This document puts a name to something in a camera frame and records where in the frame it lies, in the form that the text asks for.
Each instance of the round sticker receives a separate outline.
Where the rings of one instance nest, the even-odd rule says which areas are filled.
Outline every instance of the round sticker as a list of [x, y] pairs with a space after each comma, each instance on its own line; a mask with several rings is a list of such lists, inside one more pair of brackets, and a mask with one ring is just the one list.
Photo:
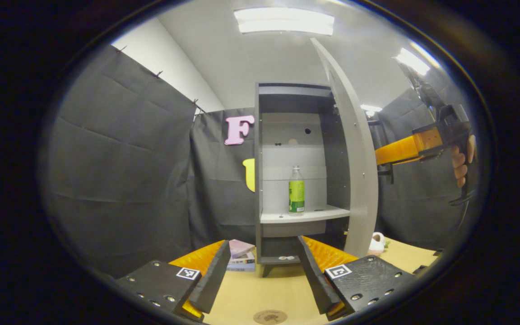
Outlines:
[[280, 324], [285, 321], [288, 316], [281, 311], [261, 311], [254, 315], [254, 321], [258, 324], [272, 325]]

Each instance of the cabinet leg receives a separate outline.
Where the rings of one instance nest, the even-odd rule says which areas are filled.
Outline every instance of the cabinet leg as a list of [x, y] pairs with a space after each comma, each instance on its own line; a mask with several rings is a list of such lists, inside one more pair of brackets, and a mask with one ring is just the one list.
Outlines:
[[264, 265], [264, 271], [262, 271], [262, 277], [266, 278], [268, 273], [270, 273], [270, 271], [272, 271], [273, 268], [274, 268], [274, 265], [265, 264]]

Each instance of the cabinet door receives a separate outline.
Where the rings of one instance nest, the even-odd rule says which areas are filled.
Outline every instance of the cabinet door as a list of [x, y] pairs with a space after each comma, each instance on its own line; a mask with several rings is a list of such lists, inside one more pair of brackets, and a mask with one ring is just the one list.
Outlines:
[[378, 172], [367, 117], [352, 84], [330, 53], [311, 39], [324, 65], [340, 113], [348, 151], [350, 217], [344, 250], [356, 257], [367, 254], [376, 224]]

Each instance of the white shelf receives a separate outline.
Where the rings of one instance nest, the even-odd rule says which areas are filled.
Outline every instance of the white shelf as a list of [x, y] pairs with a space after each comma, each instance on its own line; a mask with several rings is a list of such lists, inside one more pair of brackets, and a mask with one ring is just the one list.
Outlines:
[[288, 212], [262, 212], [260, 223], [297, 223], [328, 220], [349, 216], [350, 211], [327, 205], [322, 211], [305, 211], [302, 216], [291, 216]]

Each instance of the human hand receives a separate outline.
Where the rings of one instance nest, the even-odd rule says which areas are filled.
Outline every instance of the human hand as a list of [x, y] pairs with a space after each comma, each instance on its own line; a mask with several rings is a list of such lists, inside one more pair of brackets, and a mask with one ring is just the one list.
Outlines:
[[[473, 157], [477, 156], [477, 140], [474, 135], [469, 136], [467, 140], [467, 155], [469, 164], [473, 162]], [[465, 156], [456, 145], [450, 147], [450, 156], [452, 157], [452, 168], [455, 171], [456, 185], [463, 187], [466, 182], [465, 176], [469, 169], [467, 165], [464, 164]]]

